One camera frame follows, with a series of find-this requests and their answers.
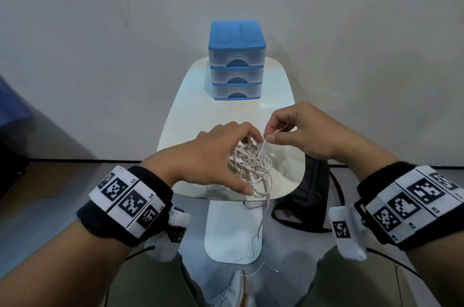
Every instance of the black baseboard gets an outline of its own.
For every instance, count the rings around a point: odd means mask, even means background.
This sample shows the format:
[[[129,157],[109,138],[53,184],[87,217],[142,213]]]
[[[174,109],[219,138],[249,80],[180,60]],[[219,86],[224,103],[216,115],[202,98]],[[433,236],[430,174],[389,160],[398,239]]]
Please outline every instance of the black baseboard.
[[[131,163],[139,164],[141,160],[123,160],[123,159],[42,159],[42,158],[29,158],[30,162],[42,163]],[[329,164],[331,168],[348,168],[345,164]],[[431,165],[433,169],[447,169],[447,170],[464,170],[464,166],[452,165]]]

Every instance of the wrist-mounted device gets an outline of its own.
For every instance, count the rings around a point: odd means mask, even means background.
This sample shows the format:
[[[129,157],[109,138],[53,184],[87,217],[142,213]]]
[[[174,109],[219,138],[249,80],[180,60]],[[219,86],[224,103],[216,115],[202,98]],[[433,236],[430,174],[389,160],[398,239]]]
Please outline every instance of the wrist-mounted device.
[[[391,164],[358,186],[354,206],[329,209],[340,253],[363,260],[361,232],[369,228],[381,244],[411,250],[464,229],[464,190],[429,166]]]
[[[154,238],[154,258],[165,262],[175,257],[190,214],[172,206],[173,191],[154,173],[116,166],[89,196],[77,216],[90,233],[132,247]]]

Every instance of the mini drawer organizer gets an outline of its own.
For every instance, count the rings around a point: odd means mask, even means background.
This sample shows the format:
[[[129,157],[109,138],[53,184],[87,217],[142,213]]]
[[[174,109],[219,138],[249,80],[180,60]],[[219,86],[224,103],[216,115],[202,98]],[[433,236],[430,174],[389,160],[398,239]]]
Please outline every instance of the mini drawer organizer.
[[[213,21],[208,52],[214,99],[261,97],[266,42],[256,20]]]

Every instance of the black cable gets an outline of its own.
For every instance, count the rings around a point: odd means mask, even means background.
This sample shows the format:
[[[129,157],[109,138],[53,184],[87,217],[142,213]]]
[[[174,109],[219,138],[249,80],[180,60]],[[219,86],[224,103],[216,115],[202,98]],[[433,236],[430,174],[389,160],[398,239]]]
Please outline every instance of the black cable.
[[[376,255],[379,255],[379,256],[382,256],[382,257],[392,261],[393,263],[398,264],[399,266],[402,266],[404,269],[409,270],[411,273],[413,273],[414,275],[421,278],[421,276],[415,270],[412,270],[411,268],[405,266],[403,263],[398,262],[396,259],[393,259],[392,257],[387,256],[387,255],[383,254],[382,252],[379,252],[379,251],[377,251],[375,249],[370,249],[370,248],[366,248],[366,251],[370,252],[370,253],[375,253]]]
[[[143,250],[140,250],[138,252],[135,252],[133,255],[130,255],[124,261],[128,261],[129,259],[134,258],[135,256],[138,256],[139,254],[141,254],[143,252],[154,250],[154,248],[155,248],[155,246],[148,246],[148,247],[144,248]],[[108,306],[108,295],[109,295],[109,290],[107,291],[107,293],[105,295],[105,304],[103,305],[103,307]]]
[[[337,189],[338,197],[339,197],[340,203],[341,203],[340,205],[344,206],[345,205],[345,196],[343,195],[343,191],[341,190],[341,186],[340,186],[337,178],[335,177],[335,175],[332,174],[331,171],[329,171],[329,174],[330,174],[330,177],[333,180],[333,183],[335,184],[335,188]]]

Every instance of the hand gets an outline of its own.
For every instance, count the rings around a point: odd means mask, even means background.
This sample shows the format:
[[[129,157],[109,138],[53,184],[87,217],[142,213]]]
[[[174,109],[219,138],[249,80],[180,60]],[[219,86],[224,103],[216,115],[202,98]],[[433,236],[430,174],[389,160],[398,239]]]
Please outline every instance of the hand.
[[[264,137],[269,143],[295,146],[317,159],[345,163],[359,180],[398,161],[390,152],[306,102],[276,110],[264,129]]]
[[[141,166],[155,173],[170,187],[182,180],[192,184],[220,184],[235,192],[252,195],[251,185],[228,168],[232,150],[247,136],[263,142],[258,129],[250,123],[239,125],[232,121],[217,125],[209,133],[200,132],[195,140],[155,153]]]

